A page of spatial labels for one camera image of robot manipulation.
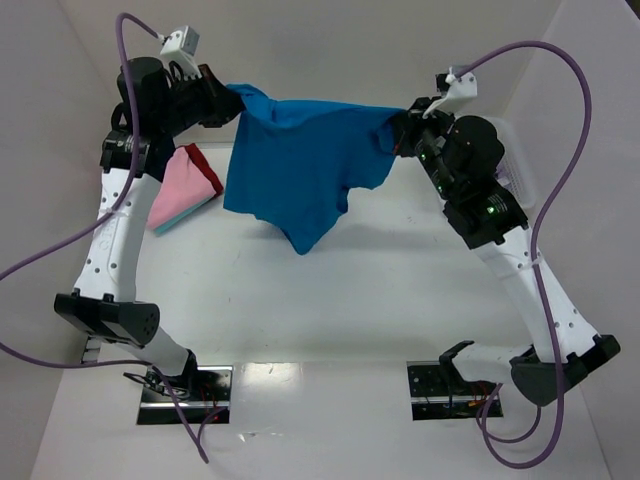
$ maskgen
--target teal cloth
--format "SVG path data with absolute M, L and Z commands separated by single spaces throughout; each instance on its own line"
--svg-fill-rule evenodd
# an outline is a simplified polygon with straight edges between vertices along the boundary
M 228 87 L 247 108 L 224 207 L 276 225 L 305 254 L 347 212 L 351 188 L 384 182 L 395 158 L 388 120 L 401 109 L 276 101 L 251 85 Z

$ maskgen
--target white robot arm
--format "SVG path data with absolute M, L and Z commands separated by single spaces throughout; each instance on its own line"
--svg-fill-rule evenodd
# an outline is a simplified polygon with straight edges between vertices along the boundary
M 80 330 L 155 365 L 172 386 L 196 392 L 195 355 L 162 330 L 157 305 L 136 301 L 135 279 L 147 217 L 175 150 L 173 138 L 195 124 L 221 127 L 244 110 L 239 95 L 224 87 L 207 65 L 195 64 L 197 43 L 198 34 L 190 27 L 163 37 L 160 56 L 170 71 L 157 58 L 129 61 L 141 133 L 136 178 L 120 209 L 95 230 L 73 292 L 58 294 L 54 305 Z M 118 88 L 123 102 L 114 110 L 112 130 L 102 146 L 99 217 L 112 211 L 131 167 L 133 137 L 122 74 Z
M 557 398 L 554 352 L 534 275 L 538 264 L 555 321 L 569 389 L 620 351 L 573 305 L 549 265 L 529 252 L 531 229 L 515 198 L 494 177 L 504 155 L 487 120 L 454 114 L 477 95 L 472 72 L 456 67 L 436 77 L 440 97 L 420 98 L 393 120 L 396 152 L 416 156 L 444 201 L 444 214 L 467 246 L 489 267 L 518 309 L 533 344 L 513 348 L 462 342 L 440 357 L 446 377 L 464 382 L 512 383 L 538 406 Z

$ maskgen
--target purple wire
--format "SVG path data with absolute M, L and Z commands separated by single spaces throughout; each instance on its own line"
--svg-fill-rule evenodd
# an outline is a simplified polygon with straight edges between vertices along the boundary
M 483 408 L 479 408 L 478 411 L 476 412 L 476 424 L 478 425 L 478 428 L 480 428 L 481 430 L 482 430 L 482 423 L 480 423 L 480 420 L 481 420 L 481 417 L 482 417 L 482 411 L 483 410 L 484 410 L 484 406 L 483 406 Z M 533 421 L 533 425 L 531 425 L 531 428 L 526 433 L 524 433 L 523 435 L 521 435 L 519 437 L 516 437 L 516 438 L 500 438 L 500 437 L 498 437 L 496 435 L 493 435 L 492 433 L 489 433 L 487 431 L 487 436 L 491 440 L 494 440 L 494 441 L 499 442 L 499 443 L 509 443 L 509 444 L 520 443 L 520 442 L 523 442 L 524 440 L 526 440 L 527 438 L 529 438 L 531 435 L 533 435 L 535 433 L 535 431 L 538 429 L 538 425 L 540 425 L 540 420 L 541 419 L 542 419 L 542 408 L 538 407 L 536 409 L 536 419 Z
M 158 34 L 151 27 L 146 25 L 139 18 L 129 13 L 121 13 L 116 18 L 116 41 L 118 44 L 118 53 L 120 55 L 120 62 L 122 64 L 122 73 L 124 75 L 124 80 L 127 87 L 127 94 L 129 96 L 129 103 L 131 105 L 131 128 L 132 128 L 132 137 L 133 137 L 133 146 L 131 149 L 131 167 L 129 170 L 129 175 L 127 176 L 127 180 L 122 188 L 122 192 L 120 193 L 118 199 L 114 202 L 113 206 L 111 207 L 111 211 L 104 214 L 102 217 L 98 218 L 96 222 L 89 225 L 87 228 L 79 231 L 75 235 L 72 235 L 71 237 L 67 238 L 66 240 L 63 240 L 60 243 L 52 245 L 51 247 L 46 248 L 41 252 L 38 252 L 28 258 L 25 258 L 21 262 L 18 262 L 15 265 L 6 269 L 5 271 L 1 272 L 0 282 L 5 278 L 7 278 L 9 275 L 26 267 L 27 265 L 30 265 L 33 262 L 36 262 L 41 258 L 46 257 L 47 255 L 51 255 L 52 253 L 57 252 L 58 250 L 68 245 L 71 245 L 72 243 L 77 242 L 81 238 L 92 233 L 94 230 L 96 230 L 98 227 L 103 225 L 113 216 L 113 212 L 117 211 L 120 208 L 122 203 L 125 201 L 125 198 L 129 193 L 129 190 L 131 189 L 131 185 L 133 183 L 133 179 L 135 178 L 135 174 L 138 168 L 138 158 L 140 153 L 140 123 L 138 118 L 138 106 L 136 103 L 135 91 L 133 89 L 133 79 L 131 76 L 131 69 L 129 68 L 127 52 L 124 46 L 124 34 L 122 32 L 122 26 L 125 20 L 130 20 L 131 22 L 142 27 L 142 29 L 145 30 L 147 33 L 149 33 L 152 37 L 160 38 Z M 175 392 L 173 391 L 173 388 L 171 388 L 171 384 L 169 383 L 169 380 L 157 367 L 152 366 L 149 362 L 144 362 L 141 360 L 110 360 L 107 362 L 99 362 L 99 363 L 93 363 L 93 364 L 66 364 L 66 363 L 47 362 L 45 360 L 39 360 L 37 358 L 30 357 L 21 352 L 18 352 L 17 350 L 14 350 L 13 348 L 9 347 L 8 345 L 5 345 L 2 342 L 0 342 L 0 350 L 11 355 L 12 357 L 17 358 L 18 360 L 22 360 L 32 365 L 37 365 L 39 367 L 46 367 L 46 368 L 84 369 L 84 368 L 108 367 L 113 365 L 142 365 L 146 367 L 150 366 L 156 372 L 156 374 L 158 374 L 158 377 L 160 377 L 160 380 L 162 380 L 165 387 L 167 388 L 167 391 L 169 392 L 169 396 L 171 397 L 171 400 L 173 401 L 173 404 L 176 407 L 178 417 L 180 418 L 180 421 L 184 425 L 185 429 L 187 430 L 187 433 L 191 437 L 191 440 L 193 440 L 193 443 L 195 443 L 196 448 L 198 449 L 198 453 L 200 454 L 200 457 L 205 463 L 209 463 L 207 454 L 205 453 L 200 443 L 200 434 L 198 435 L 198 437 L 196 437 L 195 434 L 193 433 L 193 430 L 191 429 L 189 422 L 187 421 L 184 415 L 184 412 L 182 411 L 182 408 L 180 408 L 179 400 Z
M 584 121 L 582 123 L 582 132 L 580 133 L 580 139 L 578 140 L 578 145 L 576 146 L 576 149 L 573 153 L 573 157 L 571 157 L 571 161 L 567 165 L 566 170 L 560 177 L 560 180 L 558 180 L 558 183 L 556 184 L 556 186 L 553 188 L 553 190 L 549 194 L 549 198 L 547 198 L 547 200 L 544 202 L 544 205 L 540 209 L 540 213 L 538 214 L 538 217 L 536 218 L 536 221 L 534 222 L 534 225 L 533 225 L 533 229 L 531 232 L 531 260 L 535 262 L 535 260 L 538 258 L 538 236 L 540 234 L 540 227 L 542 226 L 542 221 L 544 220 L 545 216 L 547 215 L 547 212 L 549 211 L 549 208 L 555 201 L 556 197 L 558 196 L 558 194 L 560 193 L 564 185 L 567 183 L 567 180 L 569 179 L 569 177 L 571 176 L 571 173 L 576 167 L 576 164 L 578 163 L 578 160 L 580 159 L 580 155 L 582 154 L 582 151 L 584 150 L 584 146 L 587 142 L 587 137 L 589 136 L 589 130 L 591 128 L 591 114 L 592 114 L 591 90 L 589 89 L 589 83 L 587 82 L 587 78 L 585 77 L 584 72 L 582 71 L 578 63 L 573 59 L 573 57 L 571 57 L 571 55 L 569 55 L 567 52 L 562 50 L 560 47 L 557 47 L 547 42 L 541 42 L 537 40 L 511 43 L 509 45 L 505 45 L 504 47 L 498 48 L 497 50 L 494 50 L 493 52 L 490 52 L 484 57 L 475 61 L 471 65 L 465 67 L 461 72 L 457 74 L 457 77 L 460 78 L 463 75 L 466 75 L 467 73 L 469 73 L 470 71 L 483 65 L 484 63 L 488 62 L 489 60 L 492 60 L 493 58 L 499 55 L 502 55 L 503 53 L 509 52 L 511 50 L 516 50 L 518 48 L 540 48 L 542 50 L 547 50 L 548 52 L 554 53 L 555 55 L 559 56 L 562 60 L 564 60 L 567 63 L 567 65 L 569 65 L 571 70 L 573 70 L 573 72 L 576 74 L 576 77 L 578 78 L 578 82 L 580 83 L 580 89 L 582 90 L 582 96 L 584 99 Z M 538 290 L 540 292 L 540 299 L 542 301 L 542 307 L 544 309 L 544 314 L 547 319 L 547 325 L 549 327 L 549 335 L 551 336 L 551 345 L 553 347 L 553 358 L 555 362 L 556 391 L 558 392 L 558 404 L 556 409 L 556 420 L 553 427 L 553 433 L 551 435 L 551 439 L 549 440 L 549 443 L 547 444 L 545 449 L 537 457 L 523 463 L 511 462 L 505 459 L 504 457 L 500 456 L 500 454 L 498 454 L 498 452 L 495 450 L 495 448 L 491 444 L 492 435 L 487 430 L 487 416 L 489 414 L 489 408 L 491 407 L 491 404 L 493 403 L 496 396 L 498 395 L 498 392 L 500 391 L 500 388 L 502 387 L 502 385 L 498 385 L 495 388 L 495 390 L 491 393 L 491 395 L 487 399 L 487 402 L 485 403 L 482 409 L 481 430 L 482 430 L 482 437 L 484 439 L 484 442 L 487 445 L 487 448 L 500 463 L 502 463 L 507 467 L 511 467 L 515 469 L 532 468 L 532 467 L 535 467 L 536 465 L 539 465 L 543 461 L 545 461 L 551 455 L 556 445 L 558 444 L 558 440 L 560 439 L 560 434 L 562 432 L 562 423 L 564 421 L 565 385 L 563 380 L 564 372 L 562 368 L 562 358 L 561 358 L 560 345 L 558 342 L 558 335 L 556 333 L 556 329 L 554 325 L 551 305 L 549 304 L 549 296 L 547 295 L 547 290 L 545 288 L 544 280 L 542 278 L 542 272 L 540 270 L 540 266 L 536 263 L 533 264 L 533 273 L 536 278 L 536 283 L 538 286 Z

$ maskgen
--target purple cable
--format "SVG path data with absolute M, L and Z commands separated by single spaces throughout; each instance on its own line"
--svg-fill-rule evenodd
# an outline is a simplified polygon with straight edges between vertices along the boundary
M 480 428 L 482 430 L 482 423 L 480 423 L 481 417 L 482 417 L 482 412 L 484 410 L 484 406 L 483 408 L 479 408 L 478 411 L 476 412 L 476 424 L 478 425 L 478 428 Z M 531 428 L 524 434 L 522 434 L 519 437 L 516 438 L 500 438 L 497 437 L 496 435 L 493 435 L 492 433 L 489 433 L 487 431 L 487 436 L 491 439 L 494 440 L 496 442 L 499 443 L 509 443 L 509 444 L 515 444 L 515 443 L 520 443 L 523 442 L 524 440 L 526 440 L 527 438 L 529 438 L 531 435 L 533 435 L 535 433 L 535 431 L 538 429 L 538 425 L 540 425 L 540 420 L 542 419 L 542 408 L 538 407 L 536 409 L 536 419 L 533 421 L 533 425 L 531 425 Z
M 502 456 L 500 456 L 500 454 L 498 454 L 498 452 L 495 450 L 495 448 L 491 444 L 491 438 L 493 438 L 494 440 L 496 438 L 493 437 L 487 431 L 487 416 L 489 414 L 489 408 L 491 407 L 491 404 L 493 403 L 496 396 L 498 395 L 498 392 L 500 391 L 500 388 L 502 387 L 502 385 L 498 385 L 494 389 L 494 391 L 491 393 L 491 395 L 487 399 L 482 409 L 482 420 L 481 420 L 482 437 L 484 438 L 484 442 L 486 443 L 487 448 L 489 449 L 491 454 L 500 463 L 502 463 L 507 467 L 511 467 L 515 469 L 527 469 L 527 468 L 535 467 L 536 465 L 539 465 L 540 463 L 545 461 L 555 449 L 556 445 L 558 444 L 558 440 L 560 439 L 560 434 L 562 432 L 562 423 L 564 421 L 564 406 L 565 406 L 564 405 L 565 386 L 563 381 L 564 372 L 562 368 L 562 358 L 561 358 L 561 352 L 560 352 L 560 345 L 558 342 L 558 335 L 556 333 L 554 320 L 553 320 L 553 313 L 551 311 L 551 306 L 549 304 L 549 297 L 547 295 L 547 290 L 545 288 L 544 280 L 542 278 L 542 272 L 540 271 L 539 265 L 535 263 L 535 260 L 538 258 L 538 235 L 540 234 L 540 227 L 542 226 L 542 221 L 547 215 L 549 208 L 555 201 L 556 197 L 558 196 L 558 194 L 560 193 L 564 185 L 567 183 L 567 180 L 571 176 L 571 173 L 573 172 L 573 169 L 578 163 L 578 160 L 580 159 L 580 155 L 584 150 L 584 146 L 587 142 L 587 137 L 589 136 L 589 129 L 591 128 L 592 103 L 591 103 L 591 90 L 589 89 L 589 83 L 587 82 L 584 72 L 582 71 L 578 63 L 573 59 L 573 57 L 571 57 L 571 55 L 569 55 L 567 52 L 562 50 L 560 47 L 557 47 L 547 42 L 540 42 L 537 40 L 511 43 L 509 45 L 505 45 L 502 48 L 498 48 L 497 50 L 494 50 L 493 52 L 475 61 L 471 65 L 465 67 L 461 72 L 457 74 L 457 77 L 460 78 L 463 75 L 466 75 L 467 73 L 469 73 L 470 71 L 483 65 L 484 63 L 488 62 L 489 60 L 492 60 L 493 58 L 499 55 L 502 55 L 503 53 L 509 52 L 511 50 L 516 50 L 518 48 L 540 48 L 542 50 L 547 50 L 548 52 L 554 53 L 555 55 L 559 56 L 562 60 L 564 60 L 567 63 L 567 65 L 569 65 L 571 70 L 573 70 L 573 72 L 576 74 L 576 77 L 578 78 L 578 82 L 580 83 L 580 88 L 582 90 L 582 96 L 584 99 L 584 121 L 582 124 L 582 132 L 580 133 L 580 139 L 578 140 L 578 145 L 576 146 L 576 149 L 573 153 L 573 157 L 571 157 L 571 161 L 569 162 L 569 165 L 567 165 L 567 168 L 562 174 L 562 176 L 560 177 L 560 180 L 558 180 L 558 183 L 551 191 L 551 194 L 549 194 L 549 198 L 547 198 L 547 200 L 544 202 L 544 205 L 540 209 L 540 213 L 538 214 L 538 217 L 534 222 L 533 229 L 531 232 L 531 260 L 532 262 L 534 262 L 533 272 L 536 277 L 536 283 L 538 286 L 538 290 L 540 291 L 540 299 L 542 301 L 542 307 L 544 309 L 544 314 L 547 319 L 547 325 L 549 327 L 549 335 L 551 336 L 551 344 L 553 346 L 553 358 L 555 362 L 555 371 L 556 371 L 556 391 L 558 392 L 558 405 L 556 409 L 556 421 L 553 427 L 553 434 L 551 435 L 551 439 L 549 440 L 549 443 L 547 444 L 545 449 L 537 457 L 523 463 L 511 462 L 509 460 L 506 460 Z M 538 423 L 539 421 L 536 421 L 536 423 L 534 424 L 534 427 L 537 427 Z M 523 440 L 525 438 L 528 438 L 529 436 L 531 436 L 531 434 L 533 434 L 533 431 L 530 430 L 520 438 L 522 438 Z M 499 441 L 502 441 L 503 443 L 515 443 L 515 442 L 505 442 L 504 439 L 500 439 Z
M 158 34 L 151 27 L 149 27 L 142 20 L 138 19 L 137 17 L 134 17 L 129 13 L 121 13 L 116 18 L 116 41 L 118 44 L 118 53 L 120 55 L 120 62 L 122 64 L 122 73 L 124 75 L 125 84 L 127 86 L 129 103 L 131 105 L 131 128 L 132 128 L 132 137 L 133 137 L 133 146 L 131 149 L 132 150 L 131 151 L 131 167 L 129 170 L 129 176 L 127 177 L 124 187 L 122 188 L 122 192 L 119 195 L 119 198 L 114 202 L 110 212 L 104 214 L 96 222 L 94 222 L 84 230 L 79 231 L 75 235 L 72 235 L 66 240 L 63 240 L 60 243 L 52 245 L 51 247 L 45 250 L 42 250 L 41 252 L 36 253 L 35 255 L 25 258 L 21 262 L 18 262 L 12 267 L 9 267 L 7 270 L 1 272 L 0 282 L 5 278 L 7 278 L 9 275 L 26 267 L 27 265 L 30 265 L 33 262 L 36 262 L 41 258 L 46 257 L 47 255 L 51 255 L 52 253 L 55 253 L 58 250 L 68 245 L 71 245 L 72 243 L 77 242 L 81 238 L 92 233 L 95 229 L 103 225 L 106 221 L 108 221 L 113 216 L 113 212 L 115 212 L 120 208 L 122 203 L 125 201 L 125 198 L 129 193 L 129 190 L 131 189 L 131 185 L 133 183 L 133 179 L 135 178 L 136 170 L 138 168 L 138 157 L 140 152 L 140 124 L 139 124 L 139 118 L 138 118 L 138 107 L 136 104 L 135 91 L 133 89 L 133 79 L 131 77 L 131 69 L 129 68 L 127 52 L 124 46 L 124 35 L 122 32 L 122 26 L 125 20 L 132 21 L 133 23 L 142 27 L 142 29 L 145 30 L 147 33 L 149 33 L 152 37 L 159 38 Z M 198 449 L 198 453 L 200 454 L 200 457 L 205 463 L 209 463 L 207 454 L 205 453 L 204 449 L 202 448 L 202 445 L 200 444 L 200 434 L 198 435 L 198 437 L 196 437 L 195 434 L 193 433 L 193 430 L 189 426 L 189 422 L 187 421 L 184 415 L 184 412 L 182 411 L 182 408 L 180 408 L 179 400 L 176 397 L 176 394 L 173 391 L 173 388 L 171 388 L 171 385 L 167 377 L 157 367 L 152 366 L 150 363 L 143 362 L 141 360 L 110 360 L 107 362 L 100 362 L 100 363 L 93 363 L 93 364 L 65 364 L 65 363 L 47 362 L 45 360 L 39 360 L 37 358 L 30 357 L 28 355 L 18 352 L 17 350 L 14 350 L 13 348 L 9 347 L 8 345 L 5 345 L 2 342 L 0 342 L 0 350 L 24 362 L 30 363 L 32 365 L 37 365 L 39 367 L 46 367 L 46 368 L 84 369 L 84 368 L 108 367 L 113 365 L 143 365 L 146 367 L 150 366 L 158 374 L 158 376 L 164 383 L 165 387 L 167 388 L 167 391 L 169 392 L 169 396 L 171 397 L 171 400 L 173 401 L 176 407 L 178 417 L 180 418 L 180 421 L 184 425 L 185 429 L 187 430 L 187 433 L 191 437 L 191 440 L 193 440 L 193 442 L 195 443 L 196 448 Z

